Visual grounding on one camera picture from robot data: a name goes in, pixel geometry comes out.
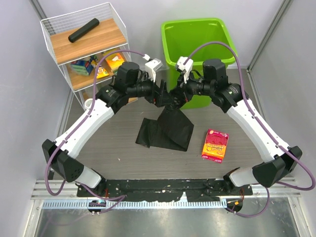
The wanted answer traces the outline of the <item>black trash bag roll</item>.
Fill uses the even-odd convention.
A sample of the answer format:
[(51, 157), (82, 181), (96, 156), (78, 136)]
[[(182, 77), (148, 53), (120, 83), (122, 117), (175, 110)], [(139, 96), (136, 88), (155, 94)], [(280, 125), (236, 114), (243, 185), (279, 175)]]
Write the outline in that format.
[(93, 18), (88, 23), (80, 27), (78, 30), (73, 32), (71, 35), (68, 36), (68, 40), (71, 43), (74, 43), (75, 41), (82, 38), (84, 35), (89, 33), (91, 30), (96, 28), (100, 24), (100, 21), (97, 18)]

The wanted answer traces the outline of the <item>green plastic trash bin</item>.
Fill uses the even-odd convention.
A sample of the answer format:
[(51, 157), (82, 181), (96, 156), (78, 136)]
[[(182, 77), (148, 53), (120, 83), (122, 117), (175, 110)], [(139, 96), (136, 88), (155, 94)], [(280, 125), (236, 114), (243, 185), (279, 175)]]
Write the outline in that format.
[[(167, 88), (173, 89), (177, 84), (179, 72), (175, 65), (181, 56), (189, 56), (199, 46), (220, 41), (235, 50), (230, 34), (221, 19), (201, 18), (166, 21), (161, 25), (162, 46), (167, 70)], [(206, 59), (221, 59), (225, 66), (235, 63), (232, 53), (224, 46), (213, 44), (200, 49), (192, 57), (193, 69), (202, 73), (202, 63)]]

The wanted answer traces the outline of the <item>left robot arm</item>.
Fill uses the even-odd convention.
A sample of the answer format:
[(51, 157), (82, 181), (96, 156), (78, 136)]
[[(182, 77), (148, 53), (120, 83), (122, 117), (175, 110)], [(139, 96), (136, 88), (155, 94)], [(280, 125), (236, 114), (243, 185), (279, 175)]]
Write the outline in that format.
[(161, 66), (159, 59), (151, 59), (142, 71), (138, 64), (124, 62), (119, 66), (114, 81), (98, 90), (91, 105), (65, 133), (54, 141), (46, 139), (43, 142), (42, 150), (46, 160), (44, 180), (52, 196), (60, 192), (50, 189), (48, 173), (51, 169), (62, 176), (64, 182), (80, 183), (96, 197), (105, 192), (106, 179), (77, 161), (77, 156), (100, 126), (127, 105), (130, 98), (144, 97), (157, 107), (160, 101), (168, 101), (165, 82), (162, 81), (160, 86), (156, 84), (156, 71)]

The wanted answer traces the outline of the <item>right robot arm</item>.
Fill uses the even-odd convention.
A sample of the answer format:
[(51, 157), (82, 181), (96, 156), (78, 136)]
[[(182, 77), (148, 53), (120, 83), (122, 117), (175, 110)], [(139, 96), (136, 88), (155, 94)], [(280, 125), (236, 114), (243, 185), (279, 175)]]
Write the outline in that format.
[(243, 129), (260, 154), (261, 164), (227, 173), (223, 182), (225, 193), (234, 195), (246, 184), (258, 183), (269, 188), (293, 171), (302, 150), (277, 136), (256, 111), (241, 84), (229, 82), (226, 66), (220, 59), (204, 61), (198, 79), (193, 76), (193, 60), (188, 57), (181, 56), (175, 68), (180, 75), (172, 92), (176, 93), (178, 103), (184, 104), (194, 95), (209, 96)]

